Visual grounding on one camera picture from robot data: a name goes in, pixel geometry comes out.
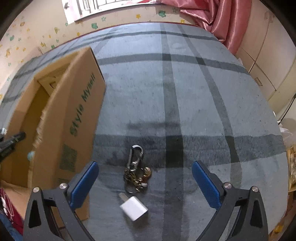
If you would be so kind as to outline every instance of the keychain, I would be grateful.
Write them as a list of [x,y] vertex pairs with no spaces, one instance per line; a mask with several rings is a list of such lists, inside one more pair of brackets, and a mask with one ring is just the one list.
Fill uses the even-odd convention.
[[129,189],[135,189],[136,192],[147,188],[147,181],[151,176],[151,169],[143,167],[143,148],[139,145],[133,145],[130,149],[128,163],[124,169],[125,190],[128,193],[135,193]]

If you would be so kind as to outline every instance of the light blue object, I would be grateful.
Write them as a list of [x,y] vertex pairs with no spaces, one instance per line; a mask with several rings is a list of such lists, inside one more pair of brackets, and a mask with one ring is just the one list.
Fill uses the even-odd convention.
[[0,213],[0,220],[15,241],[22,241],[22,235],[12,226],[10,220],[5,214]]
[[220,193],[197,161],[192,164],[192,175],[210,207],[219,209],[221,206]]
[[30,151],[27,155],[29,161],[32,161],[35,155],[35,151]]
[[99,166],[94,161],[71,193],[70,207],[72,208],[72,210],[75,210],[82,206],[98,175]]

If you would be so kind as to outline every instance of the white charger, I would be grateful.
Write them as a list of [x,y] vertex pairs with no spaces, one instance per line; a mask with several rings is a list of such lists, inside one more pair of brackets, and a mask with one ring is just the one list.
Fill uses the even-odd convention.
[[128,198],[124,193],[120,193],[119,196],[124,201],[120,208],[132,221],[137,220],[148,211],[148,208],[135,196]]

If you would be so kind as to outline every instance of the gray bedsheet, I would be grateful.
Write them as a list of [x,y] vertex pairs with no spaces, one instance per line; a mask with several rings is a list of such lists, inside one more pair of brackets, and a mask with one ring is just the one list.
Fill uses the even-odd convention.
[[[34,58],[19,70],[0,105],[0,127],[36,72],[88,45],[107,85],[93,149],[100,173],[85,222],[96,240],[196,240],[215,210],[192,177],[195,159],[222,182],[258,186],[268,229],[275,227],[286,210],[288,182],[276,119],[246,69],[203,29],[170,23],[116,26]],[[122,213],[118,196],[134,144],[144,148],[152,168],[147,192],[136,195],[149,209],[141,224]]]

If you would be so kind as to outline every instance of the red bag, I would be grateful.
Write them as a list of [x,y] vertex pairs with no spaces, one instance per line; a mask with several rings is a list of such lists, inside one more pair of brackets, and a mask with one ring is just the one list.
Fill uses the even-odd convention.
[[22,219],[21,215],[17,212],[12,202],[10,201],[10,199],[8,198],[8,196],[2,188],[0,188],[0,197],[6,216],[10,220],[12,226],[22,235],[24,228],[24,220]]

